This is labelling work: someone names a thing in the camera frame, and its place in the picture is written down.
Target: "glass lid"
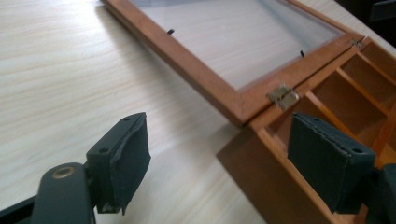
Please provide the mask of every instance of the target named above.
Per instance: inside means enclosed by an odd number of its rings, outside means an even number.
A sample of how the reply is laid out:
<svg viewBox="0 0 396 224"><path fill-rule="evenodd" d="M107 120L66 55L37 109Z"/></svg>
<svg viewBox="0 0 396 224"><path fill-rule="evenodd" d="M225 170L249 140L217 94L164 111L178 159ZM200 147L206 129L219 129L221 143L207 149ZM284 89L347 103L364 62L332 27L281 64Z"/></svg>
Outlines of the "glass lid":
<svg viewBox="0 0 396 224"><path fill-rule="evenodd" d="M236 90L344 32L283 0L131 0Z"/></svg>

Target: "orange wood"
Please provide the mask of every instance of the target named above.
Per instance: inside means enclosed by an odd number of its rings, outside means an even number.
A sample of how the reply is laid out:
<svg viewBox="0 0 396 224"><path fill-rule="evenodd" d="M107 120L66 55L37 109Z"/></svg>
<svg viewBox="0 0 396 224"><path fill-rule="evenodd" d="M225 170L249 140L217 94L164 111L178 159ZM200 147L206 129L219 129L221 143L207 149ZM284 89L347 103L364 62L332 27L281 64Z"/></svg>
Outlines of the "orange wood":
<svg viewBox="0 0 396 224"><path fill-rule="evenodd" d="M381 93L349 73L354 69L365 72L361 65L368 64L383 78L375 80L377 86L393 90L395 59L369 38L362 40L361 35L353 34L342 24L291 0L301 10L346 33L237 91L128 0L104 2L131 32L233 124L247 124L218 157L268 223L360 223L354 216L330 214L287 159L290 116L292 111L303 111L323 117L369 147L374 142L377 153L386 145L394 147L396 105L392 92L384 103L380 100ZM361 53L360 49L351 47L351 39L363 41L365 47ZM361 60L353 64L353 57ZM351 70L345 68L348 63ZM265 96L281 84L294 87L302 98L287 111L273 105Z"/></svg>

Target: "metal hinge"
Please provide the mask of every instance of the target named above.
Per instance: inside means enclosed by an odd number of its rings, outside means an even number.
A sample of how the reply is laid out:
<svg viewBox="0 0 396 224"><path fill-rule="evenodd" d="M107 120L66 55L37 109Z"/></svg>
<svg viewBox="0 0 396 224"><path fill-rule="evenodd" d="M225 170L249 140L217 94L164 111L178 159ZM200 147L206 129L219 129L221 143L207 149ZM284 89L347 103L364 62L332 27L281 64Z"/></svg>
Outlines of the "metal hinge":
<svg viewBox="0 0 396 224"><path fill-rule="evenodd" d="M365 47L363 42L361 42L361 40L357 40L357 39L349 40L349 44L352 45L352 46L355 46L358 49L363 49Z"/></svg>
<svg viewBox="0 0 396 224"><path fill-rule="evenodd" d="M300 99L298 93L285 84L269 92L267 97L282 110L286 110L295 105Z"/></svg>

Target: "clamp jaw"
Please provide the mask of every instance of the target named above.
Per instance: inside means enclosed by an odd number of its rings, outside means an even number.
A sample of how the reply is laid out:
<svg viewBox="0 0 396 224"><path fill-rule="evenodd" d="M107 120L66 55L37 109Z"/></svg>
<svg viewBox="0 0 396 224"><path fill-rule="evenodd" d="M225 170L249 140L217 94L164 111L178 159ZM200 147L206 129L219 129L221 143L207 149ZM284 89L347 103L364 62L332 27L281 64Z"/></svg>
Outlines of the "clamp jaw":
<svg viewBox="0 0 396 224"><path fill-rule="evenodd" d="M375 153L322 119L294 114L288 158L331 212L358 214L369 224L396 224L396 164L374 168Z"/></svg>
<svg viewBox="0 0 396 224"><path fill-rule="evenodd" d="M87 162L48 170L36 196L0 212L0 223L95 223L132 200L149 168L146 114L121 119L87 153Z"/></svg>

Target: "wooden table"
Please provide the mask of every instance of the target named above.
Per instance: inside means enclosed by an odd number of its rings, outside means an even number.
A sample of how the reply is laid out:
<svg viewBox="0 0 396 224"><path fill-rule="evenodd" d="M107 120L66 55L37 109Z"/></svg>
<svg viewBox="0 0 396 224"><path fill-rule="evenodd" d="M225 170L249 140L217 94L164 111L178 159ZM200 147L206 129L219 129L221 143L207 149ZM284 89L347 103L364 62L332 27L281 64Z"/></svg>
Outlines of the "wooden table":
<svg viewBox="0 0 396 224"><path fill-rule="evenodd" d="M302 2L396 56L334 1ZM119 119L142 111L150 167L126 216L98 223L265 222L216 159L238 129L102 3L0 3L0 210L35 195L51 167L84 162Z"/></svg>

